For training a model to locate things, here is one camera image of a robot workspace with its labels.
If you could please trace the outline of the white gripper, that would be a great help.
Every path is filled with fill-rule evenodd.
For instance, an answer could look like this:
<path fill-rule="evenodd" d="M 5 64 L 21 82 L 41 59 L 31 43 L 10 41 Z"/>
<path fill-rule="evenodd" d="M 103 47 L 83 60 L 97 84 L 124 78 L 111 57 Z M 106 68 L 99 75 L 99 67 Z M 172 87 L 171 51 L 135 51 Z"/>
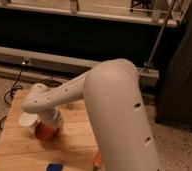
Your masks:
<path fill-rule="evenodd" d="M 56 108 L 50 108 L 39 112 L 38 116 L 42 123 L 52 128 L 57 128 L 62 123 L 61 113 Z"/>

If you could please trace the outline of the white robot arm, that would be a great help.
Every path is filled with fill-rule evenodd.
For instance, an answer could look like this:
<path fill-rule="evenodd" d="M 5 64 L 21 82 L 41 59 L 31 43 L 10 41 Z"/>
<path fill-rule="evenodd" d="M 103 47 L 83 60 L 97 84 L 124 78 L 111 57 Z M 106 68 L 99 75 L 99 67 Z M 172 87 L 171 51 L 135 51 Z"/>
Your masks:
<path fill-rule="evenodd" d="M 35 84 L 22 108 L 54 127 L 55 107 L 82 99 L 106 171 L 160 171 L 139 81 L 131 61 L 107 60 L 57 88 Z"/>

